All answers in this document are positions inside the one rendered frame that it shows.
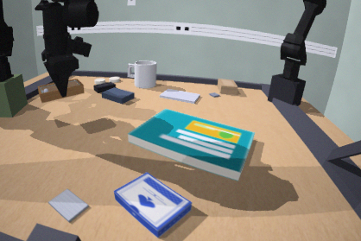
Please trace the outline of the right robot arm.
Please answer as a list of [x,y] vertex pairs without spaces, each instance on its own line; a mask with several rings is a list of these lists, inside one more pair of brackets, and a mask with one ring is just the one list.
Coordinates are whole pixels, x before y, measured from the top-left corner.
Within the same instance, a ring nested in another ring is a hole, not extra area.
[[[287,33],[281,45],[281,60],[285,60],[283,74],[279,77],[298,81],[300,65],[307,63],[305,40],[314,22],[326,7],[326,0],[303,0],[305,10],[293,34]],[[304,40],[303,40],[304,38]],[[289,59],[289,58],[295,59]],[[300,60],[301,62],[299,63]]]

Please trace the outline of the white mug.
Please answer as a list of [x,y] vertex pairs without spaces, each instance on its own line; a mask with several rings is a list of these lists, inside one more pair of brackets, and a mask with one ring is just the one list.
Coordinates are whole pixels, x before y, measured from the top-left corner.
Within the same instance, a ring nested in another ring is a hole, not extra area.
[[[131,74],[132,67],[135,68],[135,74]],[[154,87],[156,84],[156,62],[142,60],[135,62],[135,64],[128,64],[128,77],[135,78],[135,86],[138,88]]]

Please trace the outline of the wooden ball-in-hole puzzle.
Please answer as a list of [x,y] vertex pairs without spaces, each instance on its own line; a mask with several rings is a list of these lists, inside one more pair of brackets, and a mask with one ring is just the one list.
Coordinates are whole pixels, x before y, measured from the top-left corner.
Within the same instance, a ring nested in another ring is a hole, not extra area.
[[38,90],[42,103],[85,93],[84,85],[78,79],[68,80],[66,97],[61,97],[55,83],[38,86]]

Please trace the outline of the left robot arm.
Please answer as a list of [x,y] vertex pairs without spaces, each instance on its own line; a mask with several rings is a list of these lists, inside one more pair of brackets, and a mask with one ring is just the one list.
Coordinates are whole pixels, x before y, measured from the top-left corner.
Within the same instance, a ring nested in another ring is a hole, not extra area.
[[[94,27],[98,22],[98,6],[94,0],[41,0],[35,10],[42,10],[43,29]],[[64,3],[61,6],[60,3]],[[14,76],[11,74],[8,56],[12,55],[13,28],[3,19],[3,0],[0,0],[0,82]],[[80,42],[78,42],[80,41]],[[67,38],[67,54],[89,57],[92,45],[76,36]],[[6,53],[5,53],[6,52]]]

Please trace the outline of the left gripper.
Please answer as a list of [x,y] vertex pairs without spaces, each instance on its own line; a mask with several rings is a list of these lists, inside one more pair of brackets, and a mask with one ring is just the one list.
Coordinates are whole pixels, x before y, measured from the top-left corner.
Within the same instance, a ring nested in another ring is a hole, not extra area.
[[49,71],[52,81],[58,88],[61,97],[66,97],[69,76],[73,71],[79,69],[79,60],[75,56],[67,54],[67,38],[70,37],[70,33],[67,32],[67,28],[45,29],[43,32],[45,49],[41,53],[42,61],[47,60],[44,65]]

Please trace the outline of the tan wooden block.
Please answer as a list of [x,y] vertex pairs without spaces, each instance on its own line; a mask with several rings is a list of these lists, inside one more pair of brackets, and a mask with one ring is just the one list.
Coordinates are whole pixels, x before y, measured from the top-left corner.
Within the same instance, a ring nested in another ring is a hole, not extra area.
[[238,93],[238,86],[231,79],[218,79],[218,89],[220,94],[237,95]]

